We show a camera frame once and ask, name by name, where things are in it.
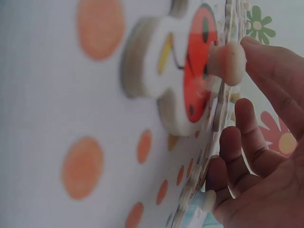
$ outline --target black spot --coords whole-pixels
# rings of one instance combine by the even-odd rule
[[[207,101],[207,100],[205,100],[205,101],[204,101],[204,104],[203,104],[203,110],[205,110],[205,109],[206,109],[207,104],[208,104],[208,101]]]
[[[207,78],[208,78],[208,66],[206,63],[204,66],[203,79],[207,79]]]
[[[203,40],[204,43],[207,43],[209,38],[209,20],[208,18],[204,18],[203,20]]]
[[[194,114],[194,108],[193,108],[192,105],[190,105],[189,111],[190,111],[190,115],[193,116],[193,114]]]

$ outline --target orange polka dot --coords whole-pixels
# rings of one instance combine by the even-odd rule
[[[138,145],[137,145],[137,160],[140,164],[143,164],[150,153],[152,144],[152,133],[150,130],[146,130],[142,133]]]
[[[163,199],[166,197],[167,191],[168,191],[168,181],[165,180],[162,183],[160,190],[158,191],[156,205],[160,205],[162,203]]]
[[[111,56],[124,36],[120,0],[80,0],[77,20],[80,44],[94,60]]]
[[[169,134],[168,136],[168,150],[172,151],[179,140],[178,136]]]
[[[103,170],[104,155],[98,141],[83,137],[67,153],[62,166],[62,182],[70,197],[81,200],[95,189]]]
[[[136,203],[133,206],[125,222],[125,228],[137,228],[137,226],[142,220],[142,215],[143,215],[143,204]]]
[[[182,177],[184,175],[184,166],[180,168],[179,174],[177,175],[176,185],[179,186],[182,181]]]
[[[200,131],[196,131],[196,132],[195,132],[195,138],[198,138],[199,135],[200,135]]]
[[[189,178],[191,171],[192,171],[192,166],[193,166],[193,158],[191,159],[188,169],[187,169],[187,178]]]

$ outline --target puzzle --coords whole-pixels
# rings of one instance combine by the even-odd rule
[[[4,2],[0,227],[202,227],[250,2]]]

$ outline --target yellow shape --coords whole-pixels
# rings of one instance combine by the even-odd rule
[[[169,136],[168,136],[168,150],[169,151],[172,151],[174,149],[178,139],[179,139],[178,136],[169,134]]]
[[[290,155],[295,147],[296,147],[296,140],[294,136],[290,133],[284,133],[279,141],[279,149],[285,155]]]
[[[235,113],[231,113],[230,120],[232,120],[233,122],[236,121],[236,115],[235,115]]]
[[[238,99],[241,98],[241,94],[240,93],[234,93],[234,94],[231,94],[230,96],[230,102],[232,103],[236,103]]]
[[[160,57],[160,60],[158,62],[158,69],[157,70],[158,70],[159,75],[161,75],[163,73],[163,71],[165,70],[167,60],[168,60],[168,56],[171,53],[172,45],[173,45],[173,35],[172,35],[172,33],[170,33],[167,36],[164,47],[162,48],[161,57]]]

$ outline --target foam puzzle piece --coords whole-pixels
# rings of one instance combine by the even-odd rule
[[[214,75],[234,86],[245,74],[243,48],[218,41],[213,9],[201,1],[176,0],[168,16],[141,19],[122,61],[126,94],[157,100],[169,133],[193,135],[206,121]]]

